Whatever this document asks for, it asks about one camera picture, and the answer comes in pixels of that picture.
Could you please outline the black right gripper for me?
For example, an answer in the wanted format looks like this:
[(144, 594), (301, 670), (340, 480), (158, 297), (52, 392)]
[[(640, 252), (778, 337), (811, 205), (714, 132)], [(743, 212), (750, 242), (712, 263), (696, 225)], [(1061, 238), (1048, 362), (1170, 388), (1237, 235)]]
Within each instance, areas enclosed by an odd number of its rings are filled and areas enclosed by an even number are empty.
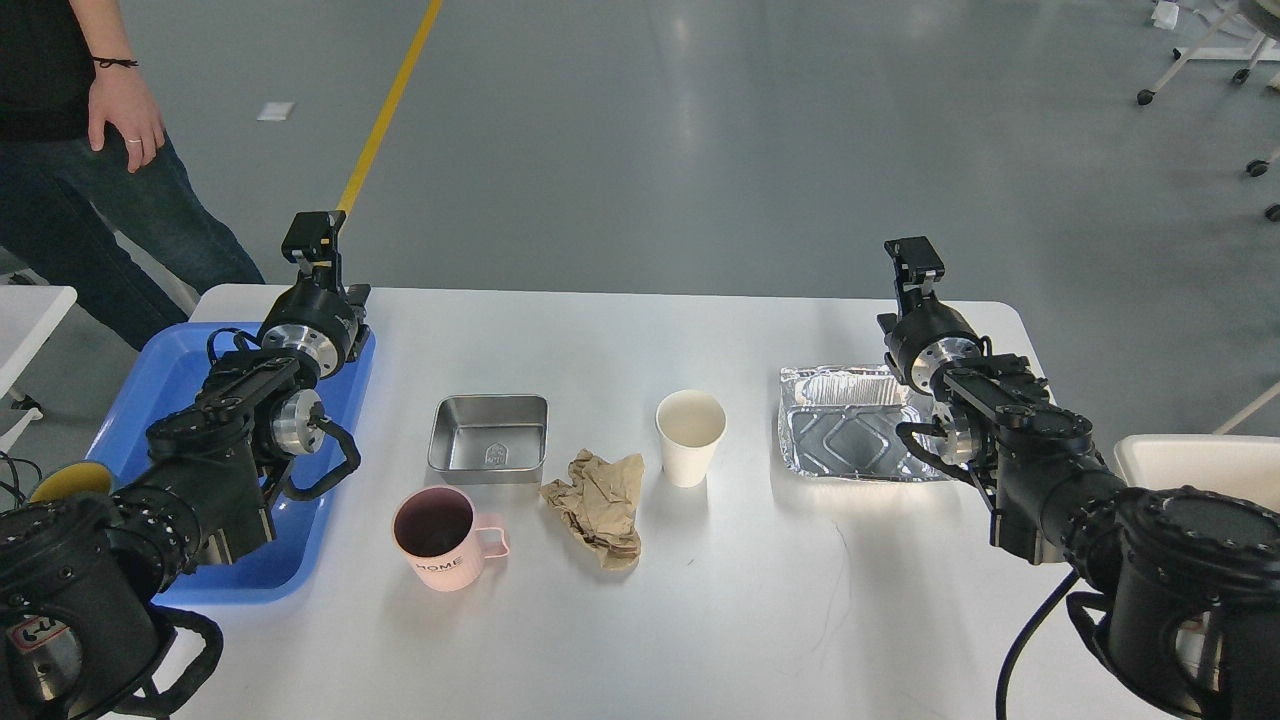
[(877, 316), (884, 333), (884, 364), (896, 380), (918, 393), (934, 393), (947, 366), (983, 355), (984, 340), (954, 307), (942, 304), (934, 284), (946, 266), (927, 237), (884, 241), (893, 269), (896, 313)]

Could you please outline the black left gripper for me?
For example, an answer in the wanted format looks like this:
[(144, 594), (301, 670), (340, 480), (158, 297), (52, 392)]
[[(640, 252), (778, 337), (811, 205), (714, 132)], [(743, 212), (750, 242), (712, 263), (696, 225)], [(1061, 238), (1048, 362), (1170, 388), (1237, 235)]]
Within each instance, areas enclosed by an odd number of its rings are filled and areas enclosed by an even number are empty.
[(296, 283), (260, 327), (262, 348), (287, 348), (314, 360), (326, 379), (358, 360), (371, 329), (366, 323), (370, 284), (342, 282), (338, 250), (346, 211), (300, 211), (282, 241), (282, 256), (300, 269)]

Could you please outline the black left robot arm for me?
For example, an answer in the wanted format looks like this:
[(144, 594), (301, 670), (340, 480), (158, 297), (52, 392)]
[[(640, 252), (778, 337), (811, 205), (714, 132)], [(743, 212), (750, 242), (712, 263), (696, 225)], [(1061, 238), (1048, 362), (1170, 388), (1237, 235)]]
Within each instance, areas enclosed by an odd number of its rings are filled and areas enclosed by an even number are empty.
[(146, 432), (150, 466), (120, 489), (47, 478), (3, 514), (3, 716), (168, 719), (215, 671), (220, 626), (157, 594), (276, 537), (271, 505), (314, 501), (361, 457), (317, 384), (370, 338), (366, 284), (340, 279), (346, 213), (302, 211), (282, 243), (296, 283), (256, 337), (210, 354), (193, 402)]

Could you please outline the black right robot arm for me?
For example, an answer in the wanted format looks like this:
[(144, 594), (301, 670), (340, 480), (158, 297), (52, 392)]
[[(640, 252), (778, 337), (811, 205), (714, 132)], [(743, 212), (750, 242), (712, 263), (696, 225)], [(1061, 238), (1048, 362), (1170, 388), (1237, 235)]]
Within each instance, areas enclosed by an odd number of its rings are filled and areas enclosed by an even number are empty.
[(996, 354), (937, 299), (945, 264), (927, 237), (884, 250), (897, 301), (877, 318), (886, 361), (934, 401), (932, 419), (900, 423), (897, 437), (979, 491), (993, 547), (1070, 568), (1006, 655), (997, 717), (1021, 650), (1064, 602), (1091, 655), (1148, 705), (1181, 719), (1275, 719), (1277, 512), (1192, 486), (1129, 486), (1027, 357)]

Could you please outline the person's left hand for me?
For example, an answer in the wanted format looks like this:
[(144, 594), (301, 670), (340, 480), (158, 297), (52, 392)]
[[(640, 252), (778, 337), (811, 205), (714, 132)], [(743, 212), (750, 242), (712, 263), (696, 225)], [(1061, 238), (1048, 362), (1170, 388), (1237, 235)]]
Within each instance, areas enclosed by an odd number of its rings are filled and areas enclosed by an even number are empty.
[(90, 149), (100, 152), (111, 126), (125, 146), (125, 169), (136, 173), (157, 158), (166, 145), (166, 129), (154, 95), (136, 67), (120, 63), (95, 65), (88, 96)]

